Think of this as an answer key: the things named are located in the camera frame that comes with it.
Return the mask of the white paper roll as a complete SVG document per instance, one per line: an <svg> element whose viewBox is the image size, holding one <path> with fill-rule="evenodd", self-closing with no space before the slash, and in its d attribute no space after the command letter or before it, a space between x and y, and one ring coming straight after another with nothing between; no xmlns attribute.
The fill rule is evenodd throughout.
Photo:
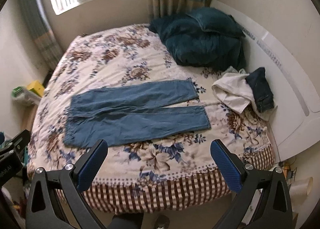
<svg viewBox="0 0 320 229"><path fill-rule="evenodd" d="M290 196L292 198L307 197L312 190L312 185L313 177L294 181L290 187Z"/></svg>

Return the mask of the teal curtain left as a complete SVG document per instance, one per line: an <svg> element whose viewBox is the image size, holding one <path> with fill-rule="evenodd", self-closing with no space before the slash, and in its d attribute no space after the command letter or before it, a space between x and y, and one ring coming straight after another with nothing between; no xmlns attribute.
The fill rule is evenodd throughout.
<svg viewBox="0 0 320 229"><path fill-rule="evenodd" d="M18 0L30 36L43 60L54 70L63 51L58 44L41 0Z"/></svg>

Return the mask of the yellow box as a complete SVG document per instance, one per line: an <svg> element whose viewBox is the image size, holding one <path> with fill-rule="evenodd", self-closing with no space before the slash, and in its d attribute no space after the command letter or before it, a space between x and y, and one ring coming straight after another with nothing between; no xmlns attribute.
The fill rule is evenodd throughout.
<svg viewBox="0 0 320 229"><path fill-rule="evenodd" d="M27 89L35 94L37 94L39 97L43 97L44 94L44 86L40 83L39 80L35 80L31 82L29 85L27 85Z"/></svg>

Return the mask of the dark navy folded garment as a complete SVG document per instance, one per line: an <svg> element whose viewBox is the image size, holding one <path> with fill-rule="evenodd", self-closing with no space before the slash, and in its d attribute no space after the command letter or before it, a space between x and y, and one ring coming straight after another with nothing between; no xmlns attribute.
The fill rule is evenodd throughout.
<svg viewBox="0 0 320 229"><path fill-rule="evenodd" d="M246 82L253 92L254 102L259 113L274 108L273 93L265 77L265 68L259 67L250 73Z"/></svg>

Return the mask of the white garment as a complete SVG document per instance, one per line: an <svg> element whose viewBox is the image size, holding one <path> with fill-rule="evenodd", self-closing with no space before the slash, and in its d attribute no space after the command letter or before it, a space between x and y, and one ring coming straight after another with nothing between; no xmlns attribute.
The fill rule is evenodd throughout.
<svg viewBox="0 0 320 229"><path fill-rule="evenodd" d="M213 82L213 95L223 104L228 106L234 112L241 114L249 105L259 118L269 121L275 108L266 110L263 113L258 112L257 105L254 100L253 91L248 85L245 78L249 76L242 68L237 71L233 66L229 66L227 70L221 73L221 77Z"/></svg>

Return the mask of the dark teal pillow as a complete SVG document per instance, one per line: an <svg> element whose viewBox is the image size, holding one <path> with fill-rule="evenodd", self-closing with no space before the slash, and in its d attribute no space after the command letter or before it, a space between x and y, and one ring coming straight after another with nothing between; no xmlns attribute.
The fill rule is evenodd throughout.
<svg viewBox="0 0 320 229"><path fill-rule="evenodd" d="M176 64L211 67L216 71L246 67L240 25L213 7L193 9L153 19L149 30L158 34Z"/></svg>

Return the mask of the floral bed blanket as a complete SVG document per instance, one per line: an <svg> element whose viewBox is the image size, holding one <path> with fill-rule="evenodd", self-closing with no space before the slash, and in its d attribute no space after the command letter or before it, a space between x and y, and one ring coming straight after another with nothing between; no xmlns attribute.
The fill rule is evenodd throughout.
<svg viewBox="0 0 320 229"><path fill-rule="evenodd" d="M251 108L242 114L216 100L220 75L207 67L178 66L146 25L130 25L78 36L57 65L35 116L27 172L57 170L75 163L83 150L64 144L67 111L76 94L101 87L187 79L199 98L185 106L205 107L211 128L112 147L93 185L88 204L110 213L182 210L229 193L210 155L220 139L230 152L257 169L274 163L266 123Z"/></svg>

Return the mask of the white headboard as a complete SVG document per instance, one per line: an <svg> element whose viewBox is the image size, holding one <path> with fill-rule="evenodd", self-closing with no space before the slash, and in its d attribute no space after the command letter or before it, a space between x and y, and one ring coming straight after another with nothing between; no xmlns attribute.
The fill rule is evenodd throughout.
<svg viewBox="0 0 320 229"><path fill-rule="evenodd" d="M285 161L319 141L319 95L295 57L269 31L244 13L218 1L211 7L231 15L245 34L246 71L259 67L274 95L269 131L277 161Z"/></svg>

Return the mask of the blue denim pants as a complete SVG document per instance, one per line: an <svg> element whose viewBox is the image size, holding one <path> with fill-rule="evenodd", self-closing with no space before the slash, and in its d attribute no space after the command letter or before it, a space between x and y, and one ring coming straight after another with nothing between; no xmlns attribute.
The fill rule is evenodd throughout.
<svg viewBox="0 0 320 229"><path fill-rule="evenodd" d="M198 97L189 80L89 90L72 97L63 142L91 148L104 140L112 147L210 129L203 106L177 106Z"/></svg>

